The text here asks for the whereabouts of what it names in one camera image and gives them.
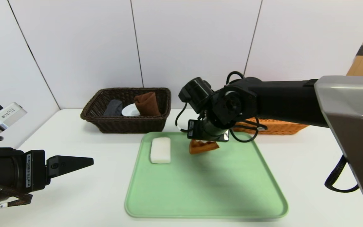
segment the green tray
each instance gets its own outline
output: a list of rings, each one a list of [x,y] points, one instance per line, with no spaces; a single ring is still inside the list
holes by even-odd
[[[246,133],[237,133],[248,139]],[[152,140],[169,137],[171,162],[152,164]],[[144,136],[125,200],[137,218],[281,218],[288,203],[254,142],[231,138],[220,148],[190,155],[181,132]]]

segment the brown towel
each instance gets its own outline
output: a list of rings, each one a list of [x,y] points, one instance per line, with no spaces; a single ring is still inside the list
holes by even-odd
[[[141,116],[153,117],[160,115],[155,92],[137,95],[135,96],[134,101]]]

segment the white wall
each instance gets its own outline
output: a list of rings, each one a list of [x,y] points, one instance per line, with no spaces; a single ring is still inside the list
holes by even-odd
[[[0,105],[17,102],[28,113],[2,132],[0,147],[19,147],[58,106],[37,68],[6,0],[0,0]]]
[[[60,108],[142,87],[130,0],[10,0]]]
[[[346,75],[363,42],[363,0],[264,0],[245,76]]]
[[[217,90],[243,73],[260,0],[132,0],[145,87],[164,86],[172,107],[191,79]]]

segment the white plate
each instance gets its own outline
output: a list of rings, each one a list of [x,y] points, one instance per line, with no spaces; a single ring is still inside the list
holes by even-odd
[[[122,111],[121,114],[126,117],[137,117],[140,116],[140,112],[135,106],[135,103],[127,105]]]

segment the white sponge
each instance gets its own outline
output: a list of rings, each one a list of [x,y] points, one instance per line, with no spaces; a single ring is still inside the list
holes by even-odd
[[[154,138],[151,146],[151,162],[155,164],[170,163],[170,138]]]

